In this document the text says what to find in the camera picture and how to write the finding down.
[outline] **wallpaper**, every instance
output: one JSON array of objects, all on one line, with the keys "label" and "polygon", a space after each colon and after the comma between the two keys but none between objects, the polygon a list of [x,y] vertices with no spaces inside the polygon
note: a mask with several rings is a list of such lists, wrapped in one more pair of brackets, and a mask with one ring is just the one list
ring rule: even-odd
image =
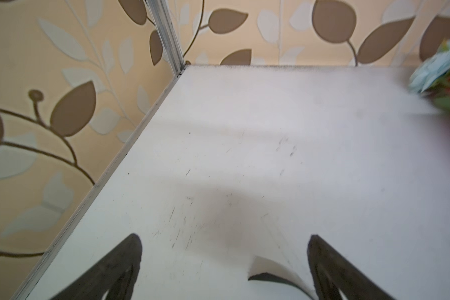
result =
[{"label": "wallpaper", "polygon": [[0,0],[0,300],[173,78],[143,1]]},{"label": "wallpaper", "polygon": [[190,64],[417,66],[450,0],[167,0]]}]

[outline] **vine stem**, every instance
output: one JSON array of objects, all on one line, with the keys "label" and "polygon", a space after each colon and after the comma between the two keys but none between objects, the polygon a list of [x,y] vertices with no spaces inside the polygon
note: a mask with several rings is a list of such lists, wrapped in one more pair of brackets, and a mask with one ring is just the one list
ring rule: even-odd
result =
[{"label": "vine stem", "polygon": [[92,41],[92,39],[90,38],[90,34],[88,33],[87,28],[85,27],[84,23],[81,21],[81,19],[78,17],[77,12],[75,11],[75,9],[73,9],[72,5],[70,4],[69,0],[65,0],[65,3],[67,4],[68,8],[71,10],[73,16],[75,17],[75,19],[77,19],[78,24],[80,25],[85,37],[88,39],[91,47],[93,48],[93,51],[95,53],[95,56],[98,59],[98,63],[100,64],[100,69],[102,70],[103,74],[105,74],[105,78],[108,82],[108,86],[110,87],[110,89],[112,90],[112,94],[113,97],[115,98],[116,102],[118,103],[118,106],[120,107],[120,110],[122,111],[123,115],[125,116],[125,118],[133,125],[133,127],[137,127],[137,125],[135,125],[132,122],[132,119],[130,119],[130,117],[127,115],[127,113],[125,112],[125,109],[123,108],[123,105],[121,104],[119,97],[117,96],[117,93],[115,92],[115,89],[112,85],[112,82],[110,81],[110,77],[108,76],[107,71],[105,70],[104,64],[102,62],[102,59],[100,59],[100,55],[98,55],[98,50],[97,47],[95,46],[95,43]]},{"label": "vine stem", "polygon": [[353,58],[355,59],[355,67],[358,67],[359,61],[357,59],[357,52],[355,51],[355,47],[352,45],[352,43],[350,43],[350,40],[347,40],[346,43],[348,44],[348,46],[350,46],[350,49],[353,52]]},{"label": "vine stem", "polygon": [[190,48],[192,47],[193,43],[195,42],[195,39],[197,39],[198,32],[200,31],[200,26],[202,25],[202,21],[204,20],[204,10],[205,10],[205,0],[202,0],[202,1],[201,1],[200,21],[198,22],[197,32],[196,32],[195,35],[193,36],[192,42],[190,43],[190,45],[188,46],[188,48],[186,49],[186,51],[183,53],[183,57],[185,57],[185,55],[188,53],[188,51],[189,51]]},{"label": "vine stem", "polygon": [[27,117],[27,116],[18,114],[18,113],[13,112],[13,111],[9,111],[9,110],[1,109],[1,108],[0,108],[0,113],[2,113],[2,114],[7,114],[7,115],[10,115],[10,116],[14,116],[14,117],[23,119],[23,120],[25,120],[25,121],[27,121],[27,122],[30,122],[30,123],[33,123],[33,124],[37,124],[37,125],[41,126],[42,128],[48,130],[48,131],[51,132],[53,135],[55,135],[55,136],[58,137],[60,140],[62,140],[62,142],[65,144],[65,146],[70,150],[70,153],[72,154],[72,157],[73,157],[73,165],[74,165],[74,166],[77,166],[77,165],[78,165],[78,162],[77,162],[77,155],[75,154],[75,151],[73,151],[72,145],[70,145],[69,141],[67,141],[63,136],[61,136],[60,134],[58,134],[58,132],[56,132],[54,129],[52,129],[51,127],[45,125],[45,123],[43,123],[43,122],[41,122],[41,121],[39,121],[39,120],[34,120],[34,119],[32,119],[31,117]]},{"label": "vine stem", "polygon": [[38,252],[38,253],[10,253],[10,252],[0,251],[0,256],[12,257],[12,258],[35,257],[35,256],[42,256],[44,254],[45,254],[45,252]]},{"label": "vine stem", "polygon": [[17,144],[17,143],[14,143],[14,142],[10,142],[10,141],[2,141],[0,145],[2,145],[2,146],[8,146],[8,147],[13,147],[13,148],[18,148],[18,149],[22,149],[22,150],[26,150],[26,151],[30,151],[30,152],[35,152],[35,153],[42,154],[42,155],[48,156],[48,157],[50,157],[50,158],[59,160],[59,161],[61,161],[61,162],[64,162],[64,163],[66,163],[67,165],[70,165],[70,166],[72,166],[73,168],[75,168],[75,169],[77,169],[78,171],[80,171],[83,175],[85,175],[86,178],[88,178],[88,180],[90,180],[90,182],[91,182],[93,185],[95,185],[94,179],[87,173],[87,171],[85,171],[85,170],[82,169],[80,166],[74,164],[73,162],[71,162],[71,161],[68,160],[68,159],[64,159],[63,157],[60,157],[60,156],[58,156],[58,155],[55,155],[55,154],[52,154],[52,153],[49,153],[49,152],[46,152],[46,151],[43,151],[43,150],[40,150],[40,149],[36,149],[36,148],[33,148],[33,147],[28,147],[28,146],[20,145],[20,144]]},{"label": "vine stem", "polygon": [[154,21],[152,21],[148,16],[147,16],[147,20],[148,21],[150,21],[150,23],[152,23],[153,24],[153,26],[155,26],[155,23],[154,23]]}]

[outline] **artificial flower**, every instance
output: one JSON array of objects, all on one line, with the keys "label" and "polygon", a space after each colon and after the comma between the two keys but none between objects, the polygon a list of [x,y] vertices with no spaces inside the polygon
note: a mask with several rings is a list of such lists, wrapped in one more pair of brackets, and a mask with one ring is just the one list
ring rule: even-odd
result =
[{"label": "artificial flower", "polygon": [[422,93],[450,69],[450,40],[444,41],[438,52],[425,60],[412,74],[408,88]]}]

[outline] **dark scratch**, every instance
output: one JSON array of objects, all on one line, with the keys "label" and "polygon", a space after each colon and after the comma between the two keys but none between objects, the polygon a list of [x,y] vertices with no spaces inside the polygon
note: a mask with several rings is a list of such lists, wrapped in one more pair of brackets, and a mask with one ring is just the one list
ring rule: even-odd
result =
[{"label": "dark scratch", "polygon": [[172,216],[173,216],[173,212],[175,211],[175,207],[173,207],[173,210],[172,210],[172,214],[170,215],[170,218],[168,219],[168,223],[170,223],[170,220],[172,219]]}]

